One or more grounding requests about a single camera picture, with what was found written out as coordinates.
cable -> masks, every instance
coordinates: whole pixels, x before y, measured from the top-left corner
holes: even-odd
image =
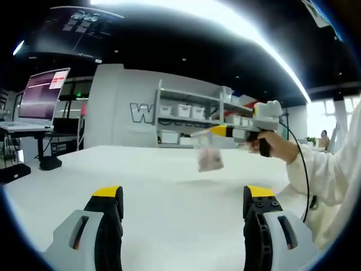
[[[2,152],[3,152],[3,157],[4,157],[4,166],[5,166],[5,168],[7,168],[7,165],[6,165],[6,153],[5,153],[5,139],[4,139]]]
[[[298,141],[296,139],[296,137],[294,136],[294,134],[292,133],[292,131],[286,126],[284,125],[281,121],[280,121],[280,124],[285,127],[289,132],[290,134],[293,136],[296,144],[297,144],[297,147],[298,147],[298,150],[300,151],[300,154],[301,154],[301,158],[302,158],[302,162],[303,162],[303,167],[305,168],[305,174],[306,174],[306,184],[307,184],[307,203],[306,203],[306,211],[305,211],[305,216],[303,217],[303,223],[305,223],[306,221],[306,217],[307,217],[307,213],[309,212],[309,201],[310,201],[310,184],[309,184],[309,176],[307,174],[307,168],[306,168],[306,163],[305,163],[305,158],[303,158],[303,153],[301,151],[301,147],[300,145],[298,144]]]
[[[19,146],[19,144],[17,143],[17,140],[14,138],[14,137],[12,137],[12,136],[10,136],[11,137],[11,141],[12,141],[12,144],[13,144],[13,146],[14,146],[14,149],[15,149],[15,152],[16,152],[16,162],[17,162],[17,164],[19,164],[19,151],[20,151],[20,146]]]
[[[49,142],[47,143],[45,149],[43,150],[43,154],[45,153],[45,151],[46,151],[47,148],[49,147],[49,145],[50,145],[50,143],[51,143],[51,141],[52,141],[53,138],[54,138],[54,137],[51,137],[51,138],[49,139]]]
[[[62,119],[65,117],[65,112],[66,112],[66,110],[67,110],[67,105],[69,104],[69,101],[67,101],[66,103],[65,103],[65,106],[64,106],[64,111],[63,111],[63,115],[62,115]]]

small plastic bag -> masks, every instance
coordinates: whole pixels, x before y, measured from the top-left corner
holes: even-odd
[[[214,144],[213,134],[209,130],[191,134],[191,137],[193,146],[197,150],[199,172],[223,168],[221,151]]]

desk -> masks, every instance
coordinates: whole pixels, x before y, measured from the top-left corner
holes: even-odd
[[[39,160],[43,159],[43,139],[45,137],[45,131],[33,131],[33,132],[11,132],[0,128],[0,135],[10,135],[12,138],[21,138],[21,137],[34,137],[37,140],[38,144],[38,156]]]
[[[63,166],[53,171],[33,168],[5,191],[24,233],[40,251],[95,190],[122,185],[124,270],[242,270],[243,187],[281,190],[287,173],[278,159],[221,152],[225,168],[199,173],[195,150],[99,146],[60,156]],[[278,198],[284,209],[304,210],[305,198],[284,199]]]

white storage box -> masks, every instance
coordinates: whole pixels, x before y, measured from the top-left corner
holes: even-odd
[[[242,119],[241,119],[241,125],[242,125],[242,126],[250,126],[250,125],[251,125],[250,119],[247,118],[247,117],[242,117]]]
[[[185,104],[179,104],[174,108],[174,116],[177,117],[191,117],[191,107]]]
[[[223,86],[219,97],[221,100],[223,99],[223,101],[226,103],[232,103],[232,93],[233,92],[234,91],[231,88]]]
[[[233,96],[233,95],[232,95],[232,104],[235,104],[235,105],[237,105],[237,106],[240,106],[240,105],[241,105],[240,97],[237,97],[237,96]]]
[[[160,130],[159,135],[162,143],[169,143],[169,144],[178,143],[179,134],[175,131]]]
[[[171,106],[163,106],[159,107],[159,115],[161,116],[170,116],[171,114]]]
[[[205,120],[204,108],[192,106],[191,118],[196,120]]]
[[[240,123],[241,123],[241,116],[234,115],[234,114],[228,115],[224,119],[227,123],[231,123],[231,124],[235,124],[235,125],[240,125]]]
[[[180,137],[179,139],[179,144],[180,145],[192,145],[192,138],[190,137]]]

white sleeve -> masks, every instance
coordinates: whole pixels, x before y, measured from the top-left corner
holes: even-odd
[[[361,102],[355,109],[344,145],[336,154],[313,152],[301,145],[309,177],[310,194],[333,206],[344,200],[350,183],[361,180]],[[305,169],[301,154],[287,165],[291,185],[307,193]]]

